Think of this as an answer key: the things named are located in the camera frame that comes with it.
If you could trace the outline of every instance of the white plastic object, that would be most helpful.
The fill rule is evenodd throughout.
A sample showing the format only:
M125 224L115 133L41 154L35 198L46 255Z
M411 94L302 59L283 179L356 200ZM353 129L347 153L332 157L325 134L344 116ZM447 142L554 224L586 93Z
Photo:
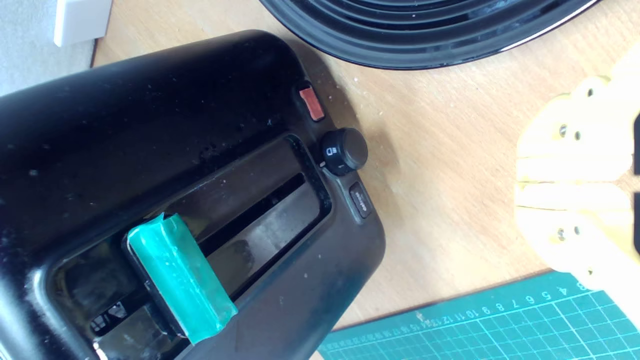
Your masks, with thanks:
M58 0L53 42L58 46L103 37L111 0Z
M526 129L518 142L515 216L550 267L606 291L640 329L634 212L612 183L636 155L639 60L640 45L611 77L588 78L556 97Z

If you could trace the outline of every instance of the black plate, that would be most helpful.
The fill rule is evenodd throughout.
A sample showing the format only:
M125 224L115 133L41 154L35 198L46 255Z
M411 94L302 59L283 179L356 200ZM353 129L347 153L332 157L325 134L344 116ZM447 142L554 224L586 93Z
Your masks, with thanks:
M260 0L287 28L337 58L431 69L511 49L599 0Z

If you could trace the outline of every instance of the cancel button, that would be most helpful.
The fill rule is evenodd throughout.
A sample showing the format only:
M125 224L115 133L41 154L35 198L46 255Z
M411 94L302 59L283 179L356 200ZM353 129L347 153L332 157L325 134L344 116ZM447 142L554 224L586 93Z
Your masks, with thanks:
M360 216L362 218L368 217L373 210L373 206L371 205L371 200L369 200L367 194L365 194L362 185L360 183L351 185L349 194L351 194L351 200L353 200L353 204L356 206L356 209L358 209Z

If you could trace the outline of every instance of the yellow wooden object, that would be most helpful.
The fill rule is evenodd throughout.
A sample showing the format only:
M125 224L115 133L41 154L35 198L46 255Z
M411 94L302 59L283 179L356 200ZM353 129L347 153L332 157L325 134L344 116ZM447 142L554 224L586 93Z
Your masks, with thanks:
M553 269L605 290L640 327L640 255L630 197L611 182L629 170L640 114L640 46L611 77L551 101L518 143L518 226Z

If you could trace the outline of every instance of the wooden piece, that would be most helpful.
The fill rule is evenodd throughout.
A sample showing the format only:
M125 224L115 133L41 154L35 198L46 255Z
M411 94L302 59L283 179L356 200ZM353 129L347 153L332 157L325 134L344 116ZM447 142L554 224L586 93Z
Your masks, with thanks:
M114 0L95 64L250 28L292 44L328 113L369 142L360 175L387 253L343 327L547 269L513 216L518 138L551 98L610 73L640 42L640 2L604 0L487 59L399 72L311 50L258 1Z

